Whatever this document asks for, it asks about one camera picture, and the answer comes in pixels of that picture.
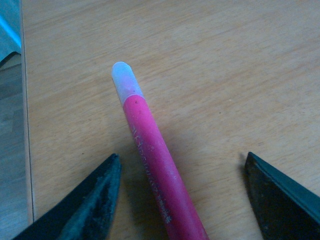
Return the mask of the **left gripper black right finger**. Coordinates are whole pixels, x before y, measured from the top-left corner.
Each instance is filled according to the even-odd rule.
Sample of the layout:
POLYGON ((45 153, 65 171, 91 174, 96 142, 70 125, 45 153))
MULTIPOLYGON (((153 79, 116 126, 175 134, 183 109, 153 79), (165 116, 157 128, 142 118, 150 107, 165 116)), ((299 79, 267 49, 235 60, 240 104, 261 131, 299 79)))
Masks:
POLYGON ((248 196, 265 240, 318 240, 320 198, 253 152, 245 161, 248 196))

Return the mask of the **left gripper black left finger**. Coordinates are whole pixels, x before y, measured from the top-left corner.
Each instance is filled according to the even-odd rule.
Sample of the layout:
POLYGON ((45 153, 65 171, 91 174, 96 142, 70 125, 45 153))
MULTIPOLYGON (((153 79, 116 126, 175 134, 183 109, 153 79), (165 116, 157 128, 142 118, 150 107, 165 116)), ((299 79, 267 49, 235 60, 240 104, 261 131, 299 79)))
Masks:
POLYGON ((116 210, 121 169, 119 156, 113 153, 63 200, 15 239, 106 239, 116 210))

